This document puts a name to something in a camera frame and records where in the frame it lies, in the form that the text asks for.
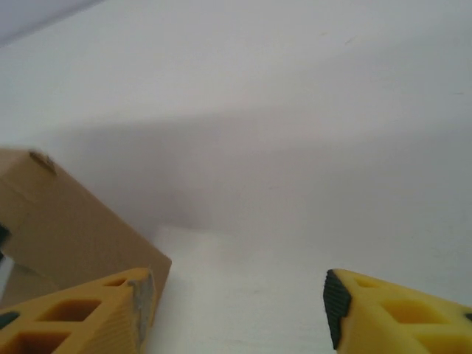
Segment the cardboard box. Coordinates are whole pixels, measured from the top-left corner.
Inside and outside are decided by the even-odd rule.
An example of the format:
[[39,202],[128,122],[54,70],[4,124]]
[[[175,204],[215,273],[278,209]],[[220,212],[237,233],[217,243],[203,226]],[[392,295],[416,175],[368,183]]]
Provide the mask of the cardboard box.
[[0,225],[15,261],[2,307],[135,267],[164,289],[170,259],[48,156],[0,148]]

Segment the cutout hole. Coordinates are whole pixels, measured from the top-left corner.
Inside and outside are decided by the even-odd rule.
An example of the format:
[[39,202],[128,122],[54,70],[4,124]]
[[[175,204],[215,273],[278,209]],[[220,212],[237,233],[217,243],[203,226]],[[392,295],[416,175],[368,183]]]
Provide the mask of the cutout hole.
[[120,285],[123,284],[125,281],[126,281],[126,278],[118,278],[118,279],[112,280],[112,281],[110,281],[110,282],[107,282],[107,283],[105,284],[105,286],[120,286]]
[[431,354],[469,354],[472,353],[472,341],[461,336],[417,336],[417,340]]
[[0,354],[52,354],[70,333],[20,333],[0,348]]
[[100,305],[100,300],[66,300],[43,314],[38,321],[84,321]]
[[438,312],[419,301],[398,300],[382,305],[399,323],[447,323]]
[[370,282],[369,280],[356,279],[355,281],[362,288],[377,288],[378,287],[377,284],[375,284],[374,282]]

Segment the brown cardboard box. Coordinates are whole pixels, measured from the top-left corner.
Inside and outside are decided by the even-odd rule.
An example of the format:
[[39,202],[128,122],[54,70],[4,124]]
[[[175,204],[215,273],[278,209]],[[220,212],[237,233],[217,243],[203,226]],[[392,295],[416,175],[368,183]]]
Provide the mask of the brown cardboard box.
[[2,307],[135,267],[153,270],[159,299],[170,269],[168,257],[36,152],[0,148],[1,231],[15,261]]

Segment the yellow plastic part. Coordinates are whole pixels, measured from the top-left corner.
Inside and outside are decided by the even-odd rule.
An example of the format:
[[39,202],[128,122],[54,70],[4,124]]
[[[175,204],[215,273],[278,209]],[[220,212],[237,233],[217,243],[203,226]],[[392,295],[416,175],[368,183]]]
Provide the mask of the yellow plastic part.
[[334,273],[352,297],[338,353],[472,353],[472,308],[351,271]]
[[143,354],[156,292],[135,268],[1,310],[0,354]]

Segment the white wall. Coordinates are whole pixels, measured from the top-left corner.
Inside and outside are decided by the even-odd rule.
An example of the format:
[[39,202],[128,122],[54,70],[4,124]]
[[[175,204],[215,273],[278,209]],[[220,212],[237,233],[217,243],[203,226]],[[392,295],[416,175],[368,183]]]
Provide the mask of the white wall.
[[99,0],[1,0],[0,45]]
[[156,238],[156,352],[331,353],[329,267],[470,304],[471,11],[105,2],[0,51],[0,139],[148,237],[210,231]]

